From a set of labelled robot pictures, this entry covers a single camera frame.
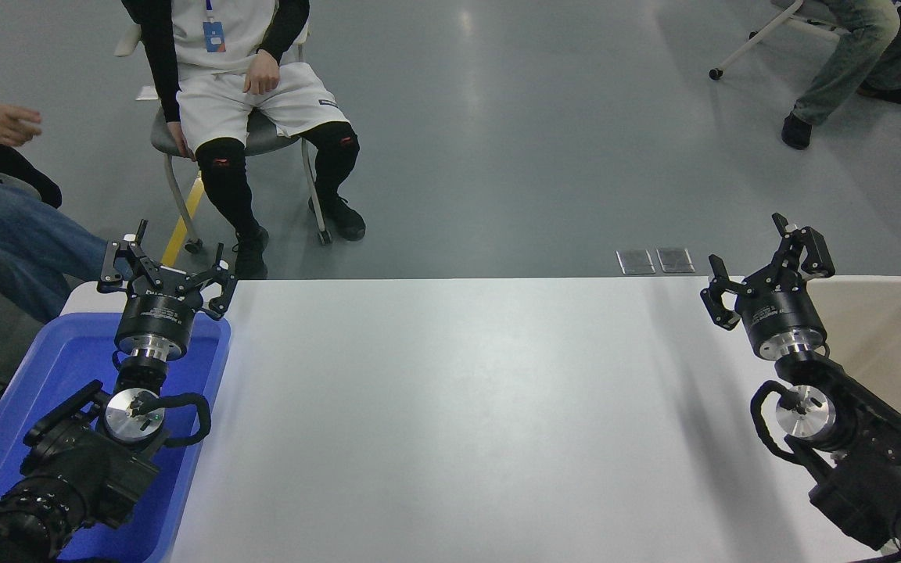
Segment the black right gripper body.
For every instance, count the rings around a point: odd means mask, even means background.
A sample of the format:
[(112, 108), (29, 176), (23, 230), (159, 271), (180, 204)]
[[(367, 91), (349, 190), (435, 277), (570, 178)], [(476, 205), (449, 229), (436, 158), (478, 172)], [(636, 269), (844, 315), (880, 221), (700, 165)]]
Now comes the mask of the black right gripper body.
[(815, 350), (826, 342), (826, 329), (804, 289), (748, 289), (737, 296), (735, 311), (754, 350), (778, 350), (786, 341), (808, 343)]

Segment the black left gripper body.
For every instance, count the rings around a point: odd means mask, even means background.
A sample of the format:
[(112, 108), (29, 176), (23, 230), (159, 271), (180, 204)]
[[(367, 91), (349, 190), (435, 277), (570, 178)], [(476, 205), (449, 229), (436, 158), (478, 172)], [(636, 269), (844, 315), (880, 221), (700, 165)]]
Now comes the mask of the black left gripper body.
[(116, 346), (130, 346), (137, 336), (157, 335), (176, 346), (187, 346), (196, 319), (203, 308), (200, 292), (169, 296), (146, 289), (130, 292), (115, 335)]

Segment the person's left hand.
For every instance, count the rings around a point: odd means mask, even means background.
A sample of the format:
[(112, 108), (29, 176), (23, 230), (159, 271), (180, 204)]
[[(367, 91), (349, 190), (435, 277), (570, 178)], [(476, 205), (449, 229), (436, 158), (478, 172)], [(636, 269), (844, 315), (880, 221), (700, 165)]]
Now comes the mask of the person's left hand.
[(253, 55), (244, 76), (243, 92), (264, 95), (278, 88), (280, 70), (278, 60), (264, 49)]
[(0, 104), (0, 144), (22, 146), (42, 134), (41, 114), (22, 106)]

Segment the person's right hand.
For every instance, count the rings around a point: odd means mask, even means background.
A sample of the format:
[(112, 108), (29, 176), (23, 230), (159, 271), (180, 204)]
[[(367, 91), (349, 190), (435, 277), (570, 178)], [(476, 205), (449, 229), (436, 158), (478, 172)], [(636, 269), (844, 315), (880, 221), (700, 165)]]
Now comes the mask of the person's right hand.
[(183, 158), (188, 158), (189, 160), (196, 162), (196, 154), (189, 148), (188, 142), (185, 138), (185, 133), (182, 130), (181, 124), (179, 121), (169, 121), (165, 123), (165, 128), (167, 129), (169, 135), (171, 136), (173, 143), (178, 151), (178, 155)]

